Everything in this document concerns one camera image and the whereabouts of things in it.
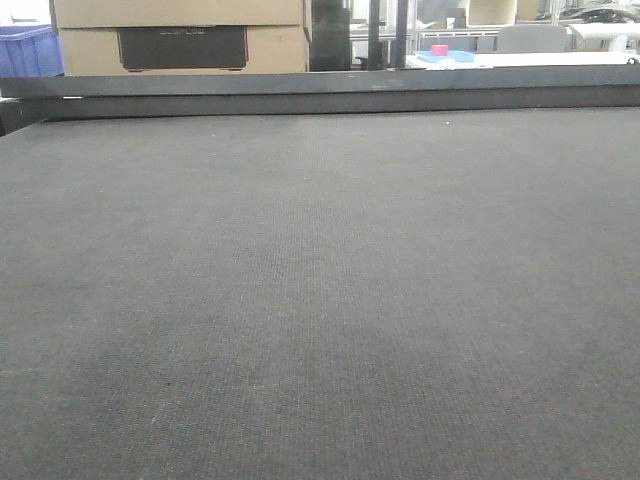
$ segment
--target black label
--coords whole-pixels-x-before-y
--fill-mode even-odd
[[[248,60],[243,26],[119,28],[118,42],[127,70],[242,69]]]

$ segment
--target blue tray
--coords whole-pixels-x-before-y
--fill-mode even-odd
[[[431,51],[419,51],[416,52],[416,57],[418,57],[418,60],[429,63],[438,63],[442,60],[446,60],[447,58],[451,58],[460,63],[471,63],[476,59],[476,56],[473,53],[464,52],[462,50],[449,50],[449,55],[447,56],[434,55]]]

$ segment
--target felt conveyor belt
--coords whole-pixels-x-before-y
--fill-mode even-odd
[[[0,139],[0,477],[640,478],[640,112]]]

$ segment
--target pink object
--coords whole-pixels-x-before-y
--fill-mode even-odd
[[[446,57],[449,54],[449,45],[432,45],[431,55]]]

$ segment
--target blue plastic crate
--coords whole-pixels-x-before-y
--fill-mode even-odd
[[[64,73],[51,25],[0,27],[0,77],[53,77]]]

